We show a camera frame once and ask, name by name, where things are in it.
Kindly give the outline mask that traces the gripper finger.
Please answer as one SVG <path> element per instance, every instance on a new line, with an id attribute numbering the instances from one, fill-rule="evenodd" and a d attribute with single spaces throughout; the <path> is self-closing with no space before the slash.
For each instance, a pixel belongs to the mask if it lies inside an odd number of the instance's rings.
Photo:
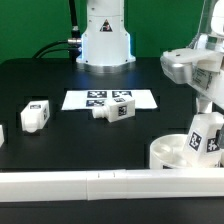
<path id="1" fill-rule="evenodd" d="M 202 94 L 198 94 L 196 97 L 196 110 L 197 113 L 205 114 L 205 113 L 211 113 L 212 112 L 212 101 L 208 99 L 206 96 Z"/>

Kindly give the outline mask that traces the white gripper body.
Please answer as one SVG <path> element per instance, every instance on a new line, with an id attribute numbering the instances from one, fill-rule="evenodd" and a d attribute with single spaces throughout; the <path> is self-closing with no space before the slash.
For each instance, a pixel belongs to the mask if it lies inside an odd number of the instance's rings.
<path id="1" fill-rule="evenodd" d="M 209 72 L 197 68 L 193 73 L 191 86 L 224 109 L 224 37 L 201 34 L 194 49 L 207 49 L 223 54 L 221 68 L 218 72 Z"/>

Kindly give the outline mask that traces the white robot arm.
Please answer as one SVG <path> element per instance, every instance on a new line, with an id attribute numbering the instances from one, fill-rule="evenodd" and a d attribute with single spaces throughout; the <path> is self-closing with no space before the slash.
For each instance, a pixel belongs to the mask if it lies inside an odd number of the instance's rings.
<path id="1" fill-rule="evenodd" d="M 87 28 L 81 35 L 78 65 L 97 73 L 116 72 L 135 62 L 124 28 L 124 0 L 87 0 Z M 197 92 L 196 107 L 224 109 L 224 0 L 204 0 L 196 36 L 182 49 L 160 57 L 164 74 Z"/>

